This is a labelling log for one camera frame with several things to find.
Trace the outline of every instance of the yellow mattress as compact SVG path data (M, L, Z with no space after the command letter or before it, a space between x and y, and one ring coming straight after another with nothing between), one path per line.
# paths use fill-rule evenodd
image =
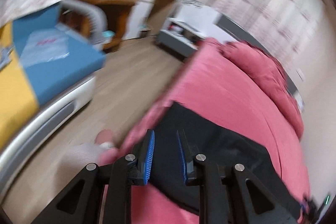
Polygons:
M0 45L12 45L12 23L0 29ZM11 62L0 71L0 150L38 111L38 101L15 49Z

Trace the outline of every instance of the grey headboard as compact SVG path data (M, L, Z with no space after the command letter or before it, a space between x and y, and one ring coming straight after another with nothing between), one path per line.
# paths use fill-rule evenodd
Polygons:
M248 43L252 44L253 46L256 46L260 49L262 49L267 54L271 55L266 48L261 45L257 39L255 39L252 35L250 35L247 31L245 31L242 27L240 27L238 24L233 22L231 19L226 17L225 15L222 15L217 24L218 27L226 31L228 34L233 36L237 40L244 40ZM293 95L297 91L297 87L293 83L292 79L286 74L287 76L287 90L288 93Z

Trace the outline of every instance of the black cloth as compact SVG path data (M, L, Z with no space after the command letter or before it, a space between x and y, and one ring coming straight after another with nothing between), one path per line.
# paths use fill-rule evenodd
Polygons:
M179 165L176 132L183 129L193 154L202 153L218 165L247 167L298 219L300 204L275 172L266 148L234 131L220 127L174 103L154 128L155 148L150 183L183 209L198 214L199 187L185 186Z

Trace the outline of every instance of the wooden desk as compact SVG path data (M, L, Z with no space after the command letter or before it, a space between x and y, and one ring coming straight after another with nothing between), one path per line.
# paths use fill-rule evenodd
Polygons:
M129 13L135 2L131 0L81 0L86 3L95 5L101 8L106 14L108 21L108 30L114 31L115 36L112 41L108 44L103 45L103 49L119 48L122 37L126 31L126 24ZM90 22L88 18L84 17L82 19L80 32L83 36L90 36Z

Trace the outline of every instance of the plastic bag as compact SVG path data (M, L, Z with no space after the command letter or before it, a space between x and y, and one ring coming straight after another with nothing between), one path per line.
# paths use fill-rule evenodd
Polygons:
M69 55L68 37L55 29L32 32L22 51L20 63L23 67L50 62Z

